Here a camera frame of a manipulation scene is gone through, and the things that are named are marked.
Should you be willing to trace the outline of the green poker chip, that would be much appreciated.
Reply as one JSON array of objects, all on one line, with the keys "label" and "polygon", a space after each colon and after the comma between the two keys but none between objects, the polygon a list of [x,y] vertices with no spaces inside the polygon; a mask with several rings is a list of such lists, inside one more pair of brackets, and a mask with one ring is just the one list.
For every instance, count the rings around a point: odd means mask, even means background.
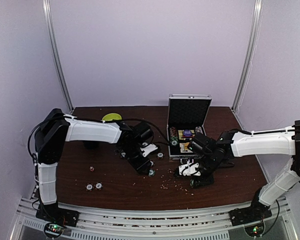
[{"label": "green poker chip", "polygon": [[179,143],[178,140],[175,140],[175,139],[170,141],[170,145],[174,146],[174,147],[177,146],[178,143]]},{"label": "green poker chip", "polygon": [[149,173],[148,173],[148,176],[149,176],[149,177],[153,177],[155,174],[156,174],[155,170],[150,169],[150,170],[149,170]]}]

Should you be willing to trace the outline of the aluminium poker case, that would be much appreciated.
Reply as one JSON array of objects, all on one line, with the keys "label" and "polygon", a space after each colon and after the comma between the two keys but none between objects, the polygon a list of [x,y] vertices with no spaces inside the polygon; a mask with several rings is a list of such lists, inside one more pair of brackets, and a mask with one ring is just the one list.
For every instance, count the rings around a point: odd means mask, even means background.
[{"label": "aluminium poker case", "polygon": [[168,115],[166,132],[169,141],[168,155],[170,160],[192,160],[198,156],[193,153],[181,153],[180,143],[190,143],[190,140],[179,140],[177,146],[170,144],[169,128],[175,127],[178,130],[195,130],[202,127],[204,135],[204,123],[212,102],[209,94],[170,94],[168,98]]}]

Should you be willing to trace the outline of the purple round button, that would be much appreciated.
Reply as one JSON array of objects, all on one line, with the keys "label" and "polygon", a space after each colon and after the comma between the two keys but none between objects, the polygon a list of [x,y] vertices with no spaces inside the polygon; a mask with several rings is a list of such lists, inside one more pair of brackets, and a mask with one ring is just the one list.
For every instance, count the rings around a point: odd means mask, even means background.
[{"label": "purple round button", "polygon": [[193,133],[189,129],[184,129],[184,130],[182,130],[182,137],[183,138],[192,138],[193,137]]}]

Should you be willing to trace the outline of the yellow blue card box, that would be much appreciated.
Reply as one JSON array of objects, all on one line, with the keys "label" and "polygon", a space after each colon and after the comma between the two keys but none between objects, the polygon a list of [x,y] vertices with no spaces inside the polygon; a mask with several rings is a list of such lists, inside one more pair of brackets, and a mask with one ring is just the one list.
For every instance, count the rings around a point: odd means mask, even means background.
[{"label": "yellow blue card box", "polygon": [[195,131],[193,129],[183,129],[178,130],[178,139],[181,141],[188,141],[195,136]]}]

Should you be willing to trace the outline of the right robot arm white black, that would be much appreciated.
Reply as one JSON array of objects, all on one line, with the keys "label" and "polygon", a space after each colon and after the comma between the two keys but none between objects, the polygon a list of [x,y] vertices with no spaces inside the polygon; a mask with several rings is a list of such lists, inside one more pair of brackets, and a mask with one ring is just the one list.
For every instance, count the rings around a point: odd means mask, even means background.
[{"label": "right robot arm white black", "polygon": [[300,120],[294,125],[266,131],[224,131],[217,140],[197,133],[188,149],[200,157],[193,177],[193,186],[202,186],[225,160],[251,155],[287,155],[284,168],[268,184],[259,188],[249,207],[229,212],[232,223],[258,221],[266,216],[270,206],[296,183],[300,182]]}]

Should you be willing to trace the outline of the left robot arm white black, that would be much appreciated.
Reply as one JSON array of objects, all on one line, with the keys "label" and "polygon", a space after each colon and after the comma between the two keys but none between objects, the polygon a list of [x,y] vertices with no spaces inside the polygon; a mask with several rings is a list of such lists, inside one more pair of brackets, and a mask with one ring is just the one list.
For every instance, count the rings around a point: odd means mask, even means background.
[{"label": "left robot arm white black", "polygon": [[137,173],[147,175],[152,166],[148,156],[159,149],[152,142],[152,127],[154,124],[144,119],[138,119],[138,124],[132,126],[126,119],[78,118],[54,108],[28,137],[34,139],[35,151],[29,154],[39,190],[38,216],[51,222],[78,216],[76,211],[59,208],[57,200],[57,167],[66,142],[82,141],[87,149],[94,148],[99,142],[115,144]]}]

